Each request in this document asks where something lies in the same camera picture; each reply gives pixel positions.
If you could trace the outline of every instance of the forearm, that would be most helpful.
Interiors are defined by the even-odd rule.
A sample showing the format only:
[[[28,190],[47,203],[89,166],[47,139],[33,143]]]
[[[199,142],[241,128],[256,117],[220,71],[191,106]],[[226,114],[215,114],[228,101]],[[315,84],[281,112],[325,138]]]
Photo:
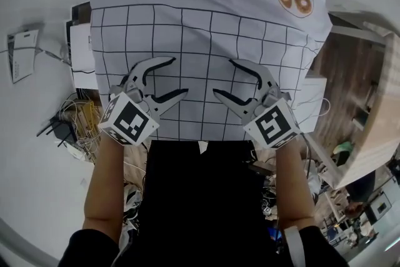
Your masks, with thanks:
[[[314,201],[295,139],[276,151],[276,195],[283,229],[294,225],[302,229],[315,224]]]
[[[103,134],[84,206],[84,229],[97,229],[118,242],[124,211],[124,148]]]

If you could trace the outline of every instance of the black shirt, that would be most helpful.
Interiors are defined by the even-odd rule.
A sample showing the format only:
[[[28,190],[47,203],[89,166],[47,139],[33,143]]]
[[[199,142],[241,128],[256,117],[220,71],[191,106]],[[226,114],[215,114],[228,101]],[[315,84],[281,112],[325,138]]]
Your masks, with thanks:
[[[261,211],[264,177],[248,170],[247,142],[153,142],[147,157],[139,234],[116,266],[154,264],[261,263],[291,266],[288,250],[278,255]],[[307,266],[321,257],[347,266],[319,228],[300,231]],[[118,245],[105,234],[73,234],[60,266],[110,266]]]

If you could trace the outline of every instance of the black sleeve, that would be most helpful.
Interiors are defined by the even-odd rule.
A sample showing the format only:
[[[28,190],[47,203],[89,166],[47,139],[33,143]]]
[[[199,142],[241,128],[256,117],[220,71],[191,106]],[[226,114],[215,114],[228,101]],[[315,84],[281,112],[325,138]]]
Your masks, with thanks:
[[[310,226],[300,230],[300,237],[306,257],[306,267],[321,266],[321,257],[329,266],[349,266],[346,260],[325,239],[318,227]],[[289,249],[286,246],[284,261],[292,266]]]
[[[71,236],[59,267],[110,267],[119,253],[118,245],[106,234],[94,230],[79,230]]]

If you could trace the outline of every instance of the grid pattern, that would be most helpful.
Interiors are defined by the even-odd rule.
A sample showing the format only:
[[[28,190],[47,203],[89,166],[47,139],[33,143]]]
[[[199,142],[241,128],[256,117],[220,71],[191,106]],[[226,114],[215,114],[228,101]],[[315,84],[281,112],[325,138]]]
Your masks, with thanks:
[[[102,103],[111,85],[139,61],[176,61],[147,76],[145,94],[162,96],[188,88],[184,101],[161,115],[156,139],[250,139],[241,120],[213,95],[213,88],[247,100],[258,98],[257,81],[228,59],[247,59],[270,70],[292,101],[322,41],[283,24],[219,11],[137,4],[93,9],[92,50]]]

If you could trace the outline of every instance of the wooden desk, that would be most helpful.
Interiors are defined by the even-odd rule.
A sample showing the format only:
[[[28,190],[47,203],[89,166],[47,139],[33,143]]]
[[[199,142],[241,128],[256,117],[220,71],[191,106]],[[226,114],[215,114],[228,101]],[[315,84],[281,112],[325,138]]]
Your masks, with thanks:
[[[334,189],[346,186],[387,163],[400,143],[400,38],[384,28],[372,24],[366,26],[380,37],[372,37],[371,32],[364,31],[367,39],[384,39],[386,48],[377,97],[354,151],[345,165],[337,167],[318,139],[306,134],[311,147],[327,166]]]

